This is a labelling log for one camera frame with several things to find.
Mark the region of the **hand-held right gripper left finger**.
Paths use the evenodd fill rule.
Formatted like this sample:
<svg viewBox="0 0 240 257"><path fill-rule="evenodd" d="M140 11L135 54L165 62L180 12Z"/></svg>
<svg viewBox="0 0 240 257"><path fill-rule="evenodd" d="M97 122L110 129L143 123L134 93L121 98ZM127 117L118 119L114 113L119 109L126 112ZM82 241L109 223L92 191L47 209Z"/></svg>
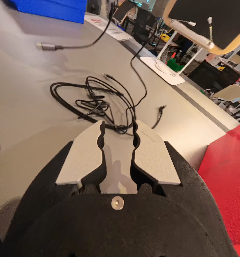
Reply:
<svg viewBox="0 0 240 257"><path fill-rule="evenodd" d="M80 189L87 184L99 187L107 175L103 151L105 122L97 121L73 141L57 177L57 185L75 184Z"/></svg>

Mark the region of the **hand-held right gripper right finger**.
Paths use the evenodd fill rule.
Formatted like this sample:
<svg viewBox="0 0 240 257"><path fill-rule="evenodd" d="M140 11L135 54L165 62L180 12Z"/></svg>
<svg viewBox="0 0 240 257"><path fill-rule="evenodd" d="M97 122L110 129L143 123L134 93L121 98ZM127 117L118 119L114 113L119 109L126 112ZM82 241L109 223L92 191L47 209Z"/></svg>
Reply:
<svg viewBox="0 0 240 257"><path fill-rule="evenodd" d="M153 191L158 185L180 185L181 181L164 140L152 128L136 120L133 124L131 179L137 191L149 184Z"/></svg>

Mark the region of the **red plastic bin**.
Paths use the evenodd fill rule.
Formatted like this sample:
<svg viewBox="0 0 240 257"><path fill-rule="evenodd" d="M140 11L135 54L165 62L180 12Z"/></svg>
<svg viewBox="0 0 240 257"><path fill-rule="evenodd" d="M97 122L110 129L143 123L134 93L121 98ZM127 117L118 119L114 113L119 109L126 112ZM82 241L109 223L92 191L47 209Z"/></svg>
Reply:
<svg viewBox="0 0 240 257"><path fill-rule="evenodd" d="M210 143L198 170L240 256L240 125Z"/></svg>

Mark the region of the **white metal stand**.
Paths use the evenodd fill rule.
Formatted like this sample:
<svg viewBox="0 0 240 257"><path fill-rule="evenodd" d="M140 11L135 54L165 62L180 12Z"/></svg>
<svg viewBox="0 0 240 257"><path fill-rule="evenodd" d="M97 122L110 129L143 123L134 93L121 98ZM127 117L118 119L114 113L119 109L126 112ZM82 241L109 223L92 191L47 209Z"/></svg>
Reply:
<svg viewBox="0 0 240 257"><path fill-rule="evenodd" d="M183 22L189 24L192 27L194 27L196 25L195 22L191 22L191 21L171 19L170 23L167 24L167 26L174 29L174 33L170 37L170 39L166 42L165 46L162 48L162 50L157 55L157 57L156 58L140 57L140 60L146 66L148 66L150 69L152 69L164 81L166 81L169 85L172 85L172 86L176 86L176 85L179 85L179 84L182 84L185 82L185 80L180 76L180 74L189 66L189 64L203 50L203 48L212 49L213 47L215 47L215 44L213 43L213 37L212 37L212 17L208 17L208 19L207 19L207 22L209 24L210 39L207 39L206 37L199 35L199 34L195 33L194 31L192 31L191 29L187 28L183 24ZM165 63L163 63L160 60L160 56L167 49L167 47L172 42L172 39L178 32L181 33L182 35L190 37L194 42L197 42L201 46L201 49L199 49L195 53L195 55L188 61L188 63L180 71L175 72L169 66L167 66Z"/></svg>

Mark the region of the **green plastic bin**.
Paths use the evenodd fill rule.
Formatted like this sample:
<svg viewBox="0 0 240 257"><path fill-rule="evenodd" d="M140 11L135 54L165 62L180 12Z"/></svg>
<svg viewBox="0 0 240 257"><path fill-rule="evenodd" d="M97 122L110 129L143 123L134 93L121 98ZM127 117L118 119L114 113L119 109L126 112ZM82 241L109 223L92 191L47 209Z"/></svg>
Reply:
<svg viewBox="0 0 240 257"><path fill-rule="evenodd" d="M176 59L169 59L167 61L167 66L172 69L174 72L179 72L184 68L184 65L178 65Z"/></svg>

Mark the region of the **beige board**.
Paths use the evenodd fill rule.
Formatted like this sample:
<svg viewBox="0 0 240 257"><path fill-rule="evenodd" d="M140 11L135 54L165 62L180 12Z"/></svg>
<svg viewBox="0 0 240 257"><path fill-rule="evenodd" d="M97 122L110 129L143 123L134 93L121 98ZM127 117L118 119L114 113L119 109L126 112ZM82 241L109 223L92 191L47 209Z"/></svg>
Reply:
<svg viewBox="0 0 240 257"><path fill-rule="evenodd" d="M233 84L215 93L212 98L221 99L224 101L232 101L240 98L240 86Z"/></svg>

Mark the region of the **white paper sheet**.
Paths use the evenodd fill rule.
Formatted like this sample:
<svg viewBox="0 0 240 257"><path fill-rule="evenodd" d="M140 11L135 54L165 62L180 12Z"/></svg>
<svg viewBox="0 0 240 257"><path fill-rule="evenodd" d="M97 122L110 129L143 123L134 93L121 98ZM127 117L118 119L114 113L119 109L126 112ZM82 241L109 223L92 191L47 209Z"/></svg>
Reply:
<svg viewBox="0 0 240 257"><path fill-rule="evenodd" d="M84 20L92 24L94 27L104 31L108 21L96 15L85 15ZM120 27L115 25L113 22L110 23L109 27L106 30L106 34L117 40L118 42L130 40L133 37L122 30Z"/></svg>

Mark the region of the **black office chair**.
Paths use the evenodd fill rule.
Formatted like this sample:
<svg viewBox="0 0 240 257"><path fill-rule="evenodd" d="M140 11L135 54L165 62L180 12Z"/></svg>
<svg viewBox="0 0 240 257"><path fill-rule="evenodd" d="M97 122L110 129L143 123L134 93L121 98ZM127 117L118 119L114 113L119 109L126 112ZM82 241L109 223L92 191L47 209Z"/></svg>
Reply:
<svg viewBox="0 0 240 257"><path fill-rule="evenodd" d="M156 21L157 18L151 12L139 8L131 35L138 43L146 43L150 35L150 29L146 27L152 28Z"/></svg>

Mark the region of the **blue plastic bin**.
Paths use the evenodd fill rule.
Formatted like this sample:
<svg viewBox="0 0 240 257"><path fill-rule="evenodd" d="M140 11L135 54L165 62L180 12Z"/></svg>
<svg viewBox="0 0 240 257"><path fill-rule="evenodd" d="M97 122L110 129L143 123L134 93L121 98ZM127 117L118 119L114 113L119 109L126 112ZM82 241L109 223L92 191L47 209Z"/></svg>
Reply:
<svg viewBox="0 0 240 257"><path fill-rule="evenodd" d="M83 24L87 0L11 0L9 3L23 13Z"/></svg>

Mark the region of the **black panel with wooden rim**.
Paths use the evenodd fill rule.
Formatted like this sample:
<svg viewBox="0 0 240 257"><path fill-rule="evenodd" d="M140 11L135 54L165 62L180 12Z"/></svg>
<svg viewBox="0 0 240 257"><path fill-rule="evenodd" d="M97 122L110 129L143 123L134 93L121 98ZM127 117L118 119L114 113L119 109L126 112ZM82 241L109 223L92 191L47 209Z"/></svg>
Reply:
<svg viewBox="0 0 240 257"><path fill-rule="evenodd" d="M240 45L240 0L169 1L163 19L167 26L215 55Z"/></svg>

